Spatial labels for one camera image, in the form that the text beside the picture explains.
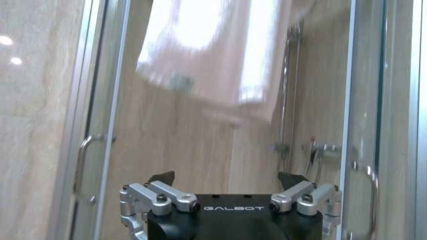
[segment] towel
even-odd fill
[[[235,124],[271,122],[292,0],[156,0],[136,71]]]

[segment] metal door handle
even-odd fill
[[[88,146],[95,141],[101,141],[101,140],[104,140],[103,134],[89,135],[80,144],[79,155],[77,155],[77,166],[76,166],[75,175],[73,175],[73,193],[76,195],[81,194],[83,170],[85,166]]]
[[[370,209],[370,223],[368,223],[368,232],[362,235],[354,234],[351,231],[347,232],[346,239],[347,240],[376,240],[378,233],[378,212],[379,212],[379,177],[374,171],[374,168],[368,165],[363,165],[356,161],[352,162],[352,170],[355,172],[362,172],[363,175],[371,181],[372,194],[371,194],[371,209]]]

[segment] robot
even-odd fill
[[[194,194],[174,188],[174,179],[170,171],[123,186],[120,221],[132,240],[322,240],[340,224],[332,184],[291,176],[275,194]]]

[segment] shower enclosure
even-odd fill
[[[154,174],[175,170],[186,192],[271,194],[279,171],[315,181],[320,168],[343,192],[332,238],[426,239],[422,3],[318,0],[272,123],[236,127],[136,73],[152,1],[85,0],[48,237],[127,239],[119,189]]]

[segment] glass shower door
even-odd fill
[[[107,153],[107,140],[112,115],[115,76],[123,31],[123,5],[117,0],[100,4],[99,46],[92,65],[92,86],[88,98],[87,124],[84,140],[79,147],[75,177],[75,206],[69,239],[92,239],[95,237],[100,186]]]
[[[412,1],[352,0],[343,134],[342,239],[414,239]]]

